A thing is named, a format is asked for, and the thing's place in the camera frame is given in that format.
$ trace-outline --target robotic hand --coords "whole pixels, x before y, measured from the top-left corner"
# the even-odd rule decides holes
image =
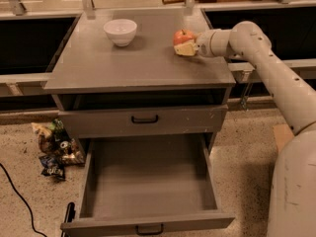
[[[193,50],[244,59],[257,70],[295,135],[276,161],[267,236],[316,236],[316,92],[271,47],[256,24],[241,22],[199,34]]]

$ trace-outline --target speckled floor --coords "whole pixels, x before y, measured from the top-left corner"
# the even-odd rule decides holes
[[[266,236],[270,182],[277,158],[273,126],[285,123],[269,101],[250,102],[249,111],[230,103],[224,126],[211,153],[214,181],[225,212],[236,219],[226,229],[166,233],[180,237]],[[31,122],[48,123],[55,112],[0,115],[0,162],[18,191],[30,204],[38,231],[60,236],[66,206],[79,197],[83,168],[67,167],[66,181],[55,182],[40,174],[42,166],[37,137]],[[0,236],[39,236],[31,228],[30,215],[0,170]]]

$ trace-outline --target cabinet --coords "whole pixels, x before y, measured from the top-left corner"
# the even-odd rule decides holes
[[[106,21],[138,25],[127,47]],[[227,227],[208,158],[235,81],[223,58],[177,56],[173,33],[208,26],[194,9],[83,14],[44,86],[70,136],[87,154],[70,236],[157,235]]]

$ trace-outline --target closed drawer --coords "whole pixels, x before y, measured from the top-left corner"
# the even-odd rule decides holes
[[[94,140],[71,237],[225,228],[200,134]]]
[[[61,112],[59,116],[70,136],[96,138],[214,132],[221,129],[226,112],[224,105]]]

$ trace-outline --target red apple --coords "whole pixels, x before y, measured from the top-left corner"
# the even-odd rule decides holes
[[[182,29],[174,33],[174,45],[187,42],[188,40],[196,40],[196,36],[192,31]]]

